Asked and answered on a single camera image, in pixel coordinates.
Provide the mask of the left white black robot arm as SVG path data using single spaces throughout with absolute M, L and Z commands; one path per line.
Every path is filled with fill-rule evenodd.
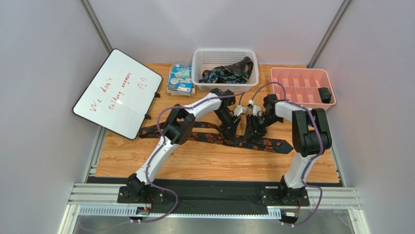
M 148 198 L 149 187 L 161 166 L 178 146 L 189 140 L 195 122 L 201 117 L 214 112 L 221 121 L 219 133 L 222 139 L 230 143 L 235 142 L 240 117 L 232 114 L 228 107 L 235 104 L 237 96 L 230 90 L 223 92 L 216 88 L 192 104 L 185 106 L 176 104 L 161 112 L 163 114 L 170 111 L 162 126 L 159 122 L 156 124 L 161 134 L 156 149 L 143 166 L 127 179 L 126 185 L 138 202 Z

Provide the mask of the black orange floral tie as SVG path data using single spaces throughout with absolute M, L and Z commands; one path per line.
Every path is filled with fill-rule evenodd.
M 209 122 L 195 122 L 195 128 L 215 129 L 218 133 L 192 132 L 189 140 L 279 154 L 288 154 L 294 149 L 286 140 L 266 137 L 244 141 L 243 136 L 236 135 L 236 141 L 235 143 L 232 143 L 231 141 L 222 138 L 222 135 L 219 133 L 219 126 Z M 139 138 L 159 138 L 160 136 L 156 125 L 142 127 L 138 133 Z

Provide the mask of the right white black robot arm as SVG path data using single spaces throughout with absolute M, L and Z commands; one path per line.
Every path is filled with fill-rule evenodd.
M 277 198 L 288 204 L 305 195 L 306 178 L 325 150 L 331 148 L 332 138 L 326 112 L 322 108 L 310 109 L 290 100 L 278 99 L 275 94 L 264 98 L 264 108 L 248 102 L 252 111 L 246 117 L 244 140 L 254 140 L 266 134 L 266 128 L 285 119 L 292 123 L 292 143 L 295 150 L 289 170 L 282 177 Z

